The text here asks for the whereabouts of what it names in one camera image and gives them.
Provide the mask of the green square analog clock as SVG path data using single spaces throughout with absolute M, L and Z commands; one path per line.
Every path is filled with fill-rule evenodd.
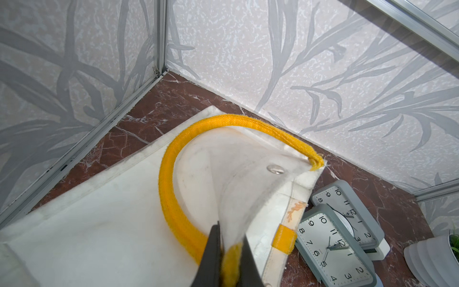
M 372 261 L 326 204 L 304 213 L 295 247 L 325 287 L 375 287 Z

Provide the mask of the grey square analog clock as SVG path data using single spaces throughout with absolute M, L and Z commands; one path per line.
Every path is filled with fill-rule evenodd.
M 349 226 L 351 235 L 364 250 L 384 249 L 388 246 L 385 234 L 367 207 L 344 180 L 337 180 L 311 196 L 314 206 L 327 204 L 337 211 Z

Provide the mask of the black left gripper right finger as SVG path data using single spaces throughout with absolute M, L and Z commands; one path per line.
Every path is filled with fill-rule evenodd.
M 265 287 L 255 260 L 252 255 L 252 251 L 247 240 L 247 237 L 244 237 L 243 246 L 241 249 L 241 258 L 240 258 L 240 277 L 237 282 L 238 287 Z

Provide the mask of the white canvas bag yellow handles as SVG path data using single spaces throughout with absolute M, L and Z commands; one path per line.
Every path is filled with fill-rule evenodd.
M 211 106 L 136 154 L 1 230 L 4 287 L 188 287 L 198 264 L 161 208 L 160 165 L 185 129 L 228 115 Z M 173 191 L 205 235 L 219 222 L 224 250 L 247 237 L 265 287 L 278 287 L 295 230 L 322 169 L 259 128 L 231 122 L 195 132 L 173 159 Z

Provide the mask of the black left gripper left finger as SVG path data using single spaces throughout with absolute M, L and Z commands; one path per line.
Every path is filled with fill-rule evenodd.
M 191 287 L 219 287 L 222 261 L 220 224 L 212 226 L 208 241 Z

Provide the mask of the white digital clock dark screen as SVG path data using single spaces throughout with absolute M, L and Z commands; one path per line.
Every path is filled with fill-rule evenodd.
M 378 246 L 372 249 L 365 249 L 364 252 L 367 254 L 371 261 L 382 261 L 390 252 L 390 245 L 386 239 L 382 239 Z

